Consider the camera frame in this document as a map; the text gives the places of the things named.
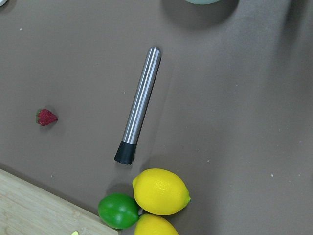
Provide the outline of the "steel muddler black tip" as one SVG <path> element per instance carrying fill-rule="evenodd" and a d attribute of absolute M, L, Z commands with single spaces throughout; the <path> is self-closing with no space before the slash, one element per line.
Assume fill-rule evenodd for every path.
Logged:
<path fill-rule="evenodd" d="M 114 160 L 118 163 L 124 165 L 131 165 L 133 163 L 140 131 L 161 62 L 161 56 L 162 53 L 158 47 L 151 47 L 147 52 L 122 141 L 114 157 Z"/>

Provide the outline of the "upper whole lemon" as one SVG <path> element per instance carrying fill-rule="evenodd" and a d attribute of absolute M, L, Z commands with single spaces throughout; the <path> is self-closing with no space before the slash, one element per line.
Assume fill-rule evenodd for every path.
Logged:
<path fill-rule="evenodd" d="M 191 200 L 184 181 L 161 168 L 141 172 L 133 179 L 132 186 L 139 206 L 156 215 L 173 215 L 184 209 Z"/>

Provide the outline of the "whole lemon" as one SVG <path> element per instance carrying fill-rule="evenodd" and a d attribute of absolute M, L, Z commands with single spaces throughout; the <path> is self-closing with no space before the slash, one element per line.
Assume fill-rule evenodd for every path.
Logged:
<path fill-rule="evenodd" d="M 184 181 L 161 168 L 141 172 L 133 179 L 132 186 L 139 206 L 156 215 L 173 215 L 184 209 L 191 200 Z"/>
<path fill-rule="evenodd" d="M 134 235 L 178 235 L 175 227 L 161 216 L 142 215 L 135 227 Z"/>

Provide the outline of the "green lime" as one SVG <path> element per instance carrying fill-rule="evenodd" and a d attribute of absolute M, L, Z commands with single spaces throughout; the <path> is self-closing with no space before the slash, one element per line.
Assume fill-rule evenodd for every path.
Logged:
<path fill-rule="evenodd" d="M 139 206 L 136 201 L 123 193 L 112 193 L 100 200 L 99 217 L 114 229 L 126 229 L 139 219 Z"/>

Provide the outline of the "lower whole lemon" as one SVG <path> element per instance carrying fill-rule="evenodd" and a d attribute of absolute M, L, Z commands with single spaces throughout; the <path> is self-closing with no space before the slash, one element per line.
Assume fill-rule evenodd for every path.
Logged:
<path fill-rule="evenodd" d="M 161 216 L 142 215 L 135 227 L 134 235 L 178 235 L 175 227 Z"/>

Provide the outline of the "red strawberry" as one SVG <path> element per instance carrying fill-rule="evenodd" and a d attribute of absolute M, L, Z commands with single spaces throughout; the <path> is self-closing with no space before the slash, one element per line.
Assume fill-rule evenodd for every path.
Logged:
<path fill-rule="evenodd" d="M 36 112 L 36 123 L 47 126 L 58 121 L 58 117 L 48 109 L 39 109 Z"/>

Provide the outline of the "light green bowl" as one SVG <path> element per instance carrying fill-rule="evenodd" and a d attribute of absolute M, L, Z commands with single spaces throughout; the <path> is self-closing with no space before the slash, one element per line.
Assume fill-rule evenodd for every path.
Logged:
<path fill-rule="evenodd" d="M 219 1 L 221 0 L 186 0 L 186 2 L 196 5 L 209 5 Z"/>

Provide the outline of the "bamboo cutting board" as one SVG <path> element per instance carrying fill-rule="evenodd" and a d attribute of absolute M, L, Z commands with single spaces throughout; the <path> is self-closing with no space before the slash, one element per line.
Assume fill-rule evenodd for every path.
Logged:
<path fill-rule="evenodd" d="M 95 214 L 4 170 L 0 172 L 2 235 L 118 235 Z"/>

